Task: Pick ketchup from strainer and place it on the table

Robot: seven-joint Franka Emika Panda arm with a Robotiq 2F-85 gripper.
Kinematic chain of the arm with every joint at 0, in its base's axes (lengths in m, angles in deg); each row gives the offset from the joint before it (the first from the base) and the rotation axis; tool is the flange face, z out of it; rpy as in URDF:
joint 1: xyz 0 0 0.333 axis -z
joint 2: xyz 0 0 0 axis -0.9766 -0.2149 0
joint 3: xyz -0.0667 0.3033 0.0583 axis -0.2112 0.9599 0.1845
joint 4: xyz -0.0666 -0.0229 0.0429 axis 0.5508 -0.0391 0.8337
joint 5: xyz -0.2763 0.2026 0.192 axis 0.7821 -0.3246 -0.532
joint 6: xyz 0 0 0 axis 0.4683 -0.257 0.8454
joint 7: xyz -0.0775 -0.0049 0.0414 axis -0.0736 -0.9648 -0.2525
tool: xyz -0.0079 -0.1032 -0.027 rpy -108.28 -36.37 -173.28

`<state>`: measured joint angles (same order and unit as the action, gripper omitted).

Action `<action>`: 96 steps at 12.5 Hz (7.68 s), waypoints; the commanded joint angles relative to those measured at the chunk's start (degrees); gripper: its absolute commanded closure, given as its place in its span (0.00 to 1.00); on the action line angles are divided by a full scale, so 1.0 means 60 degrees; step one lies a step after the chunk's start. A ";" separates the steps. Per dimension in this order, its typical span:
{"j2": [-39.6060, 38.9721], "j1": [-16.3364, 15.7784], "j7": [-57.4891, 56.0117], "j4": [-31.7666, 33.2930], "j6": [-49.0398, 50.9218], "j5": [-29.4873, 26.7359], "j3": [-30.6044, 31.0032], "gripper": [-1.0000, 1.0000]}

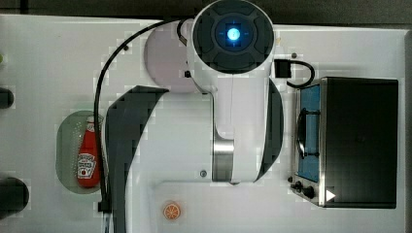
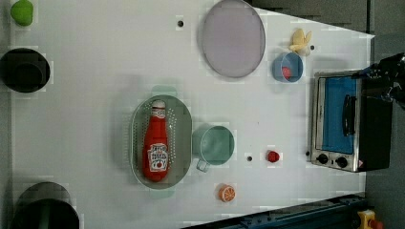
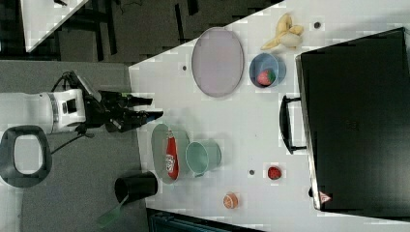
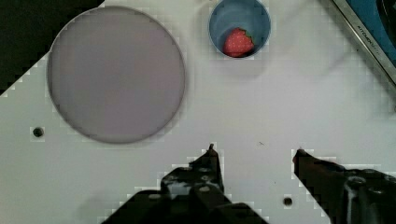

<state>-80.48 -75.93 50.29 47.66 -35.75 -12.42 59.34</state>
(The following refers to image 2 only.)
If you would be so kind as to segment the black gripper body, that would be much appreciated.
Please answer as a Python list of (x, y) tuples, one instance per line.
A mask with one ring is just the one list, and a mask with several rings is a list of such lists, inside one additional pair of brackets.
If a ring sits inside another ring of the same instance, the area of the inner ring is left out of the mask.
[(395, 101), (404, 109), (404, 53), (398, 53), (372, 64), (361, 72), (362, 94), (386, 102)]

